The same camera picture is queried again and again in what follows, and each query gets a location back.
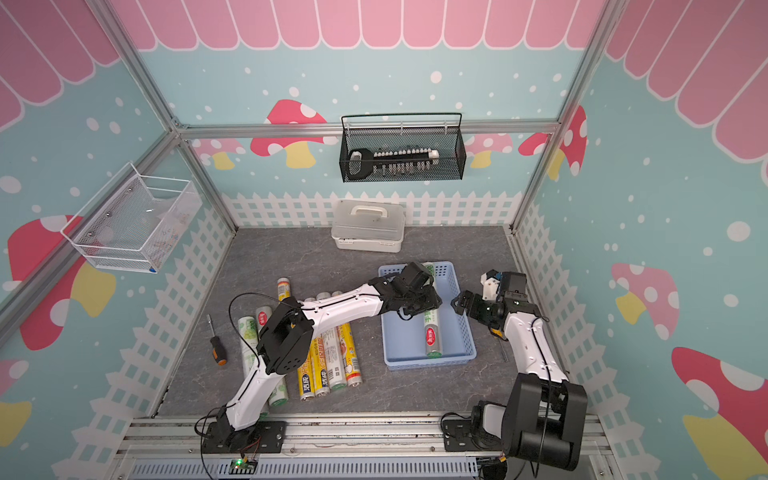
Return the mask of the blue plastic basket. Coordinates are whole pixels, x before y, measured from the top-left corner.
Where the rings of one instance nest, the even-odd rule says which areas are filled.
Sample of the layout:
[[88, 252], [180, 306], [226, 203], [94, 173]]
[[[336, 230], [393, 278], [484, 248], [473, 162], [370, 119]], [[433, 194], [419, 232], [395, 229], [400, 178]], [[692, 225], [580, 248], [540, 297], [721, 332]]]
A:
[[408, 321], [396, 312], [381, 315], [384, 361], [391, 371], [464, 365], [476, 358], [469, 321], [450, 305], [461, 292], [454, 265], [440, 261], [425, 266], [442, 305]]

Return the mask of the short yellow wrap roll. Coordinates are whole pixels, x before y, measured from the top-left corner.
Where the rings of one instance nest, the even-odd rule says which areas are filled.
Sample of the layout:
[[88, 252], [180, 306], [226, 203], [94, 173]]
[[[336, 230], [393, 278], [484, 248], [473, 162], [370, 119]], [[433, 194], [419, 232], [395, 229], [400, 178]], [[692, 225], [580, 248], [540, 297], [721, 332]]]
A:
[[277, 281], [277, 298], [282, 302], [291, 296], [291, 283], [287, 277], [281, 277]]

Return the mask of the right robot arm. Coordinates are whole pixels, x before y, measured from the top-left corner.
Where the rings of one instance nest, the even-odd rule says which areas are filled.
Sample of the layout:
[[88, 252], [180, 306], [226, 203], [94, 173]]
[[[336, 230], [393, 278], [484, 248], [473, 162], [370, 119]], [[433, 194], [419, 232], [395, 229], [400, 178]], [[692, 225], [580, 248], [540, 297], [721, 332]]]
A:
[[587, 414], [585, 388], [569, 380], [545, 336], [548, 320], [526, 292], [522, 273], [490, 270], [483, 292], [463, 291], [451, 305], [512, 348], [517, 375], [507, 403], [479, 402], [470, 432], [478, 447], [566, 471], [576, 469]]

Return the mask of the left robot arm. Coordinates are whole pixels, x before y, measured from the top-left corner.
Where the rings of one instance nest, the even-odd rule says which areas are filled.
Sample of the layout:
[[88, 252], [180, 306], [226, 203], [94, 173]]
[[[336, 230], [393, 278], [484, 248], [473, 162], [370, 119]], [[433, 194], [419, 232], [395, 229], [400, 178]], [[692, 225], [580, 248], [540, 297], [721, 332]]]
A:
[[314, 302], [289, 297], [269, 317], [255, 349], [255, 361], [241, 386], [217, 412], [211, 437], [235, 450], [255, 435], [262, 407], [284, 376], [307, 359], [311, 342], [361, 318], [395, 312], [407, 321], [442, 305], [434, 277], [411, 262], [400, 273], [376, 277], [338, 296]]

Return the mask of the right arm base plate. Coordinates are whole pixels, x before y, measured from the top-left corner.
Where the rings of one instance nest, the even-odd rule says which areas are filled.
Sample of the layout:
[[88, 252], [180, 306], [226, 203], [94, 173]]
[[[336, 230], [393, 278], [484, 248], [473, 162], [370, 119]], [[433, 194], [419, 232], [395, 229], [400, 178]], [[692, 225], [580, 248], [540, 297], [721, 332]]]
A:
[[441, 418], [439, 426], [442, 432], [444, 449], [447, 452], [490, 452], [509, 455], [510, 451], [503, 448], [500, 439], [491, 438], [490, 434], [482, 433], [474, 428], [470, 419], [449, 414]]

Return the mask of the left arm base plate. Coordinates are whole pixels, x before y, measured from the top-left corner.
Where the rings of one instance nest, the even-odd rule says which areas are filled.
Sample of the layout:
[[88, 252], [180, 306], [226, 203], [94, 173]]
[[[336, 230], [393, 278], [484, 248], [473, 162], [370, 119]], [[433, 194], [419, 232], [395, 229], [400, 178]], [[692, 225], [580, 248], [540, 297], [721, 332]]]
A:
[[286, 439], [285, 421], [258, 421], [255, 425], [235, 431], [224, 420], [207, 427], [203, 437], [204, 454], [272, 454], [280, 453]]

